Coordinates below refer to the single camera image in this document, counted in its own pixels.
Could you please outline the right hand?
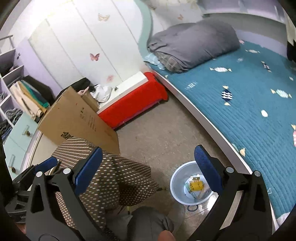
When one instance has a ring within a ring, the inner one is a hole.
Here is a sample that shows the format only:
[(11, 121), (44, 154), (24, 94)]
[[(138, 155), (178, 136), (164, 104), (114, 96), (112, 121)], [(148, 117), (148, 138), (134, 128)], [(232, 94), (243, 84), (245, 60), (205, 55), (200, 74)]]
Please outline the right hand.
[(159, 234), (158, 241), (176, 241), (176, 239), (170, 231), (164, 230)]

